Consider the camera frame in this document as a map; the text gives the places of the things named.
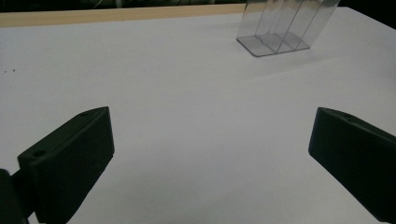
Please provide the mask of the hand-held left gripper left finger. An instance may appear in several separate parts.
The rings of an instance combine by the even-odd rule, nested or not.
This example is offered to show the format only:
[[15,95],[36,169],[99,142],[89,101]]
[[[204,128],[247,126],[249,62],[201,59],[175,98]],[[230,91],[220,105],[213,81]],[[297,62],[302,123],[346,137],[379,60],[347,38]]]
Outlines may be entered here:
[[35,214],[44,224],[66,224],[113,158],[107,106],[82,112],[18,156],[33,184]]

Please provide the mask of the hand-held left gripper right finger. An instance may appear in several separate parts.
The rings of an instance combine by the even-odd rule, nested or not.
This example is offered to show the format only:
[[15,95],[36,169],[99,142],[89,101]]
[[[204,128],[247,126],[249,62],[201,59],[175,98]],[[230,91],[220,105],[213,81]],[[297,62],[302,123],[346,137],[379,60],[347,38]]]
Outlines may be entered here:
[[320,107],[308,153],[377,220],[396,223],[396,136]]

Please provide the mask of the clear plastic organizer box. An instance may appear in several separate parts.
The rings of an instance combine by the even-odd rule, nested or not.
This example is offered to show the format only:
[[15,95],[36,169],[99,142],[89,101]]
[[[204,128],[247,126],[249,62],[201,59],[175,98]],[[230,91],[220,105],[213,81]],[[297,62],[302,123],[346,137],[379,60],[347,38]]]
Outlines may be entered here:
[[310,49],[341,0],[247,0],[236,40],[254,57]]

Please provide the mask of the white table mat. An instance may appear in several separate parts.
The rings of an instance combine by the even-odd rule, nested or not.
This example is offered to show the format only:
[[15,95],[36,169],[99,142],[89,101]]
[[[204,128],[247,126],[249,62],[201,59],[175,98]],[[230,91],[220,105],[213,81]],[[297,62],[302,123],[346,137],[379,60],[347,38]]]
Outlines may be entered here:
[[309,156],[316,111],[396,135],[396,30],[337,8],[255,58],[241,13],[0,28],[0,168],[108,106],[116,152],[70,224],[378,224]]

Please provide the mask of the wooden table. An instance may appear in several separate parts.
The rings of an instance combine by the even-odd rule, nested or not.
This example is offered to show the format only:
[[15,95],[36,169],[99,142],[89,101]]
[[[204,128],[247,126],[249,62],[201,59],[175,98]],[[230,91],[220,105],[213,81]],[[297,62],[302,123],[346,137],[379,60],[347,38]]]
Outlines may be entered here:
[[0,13],[0,28],[239,14],[245,4]]

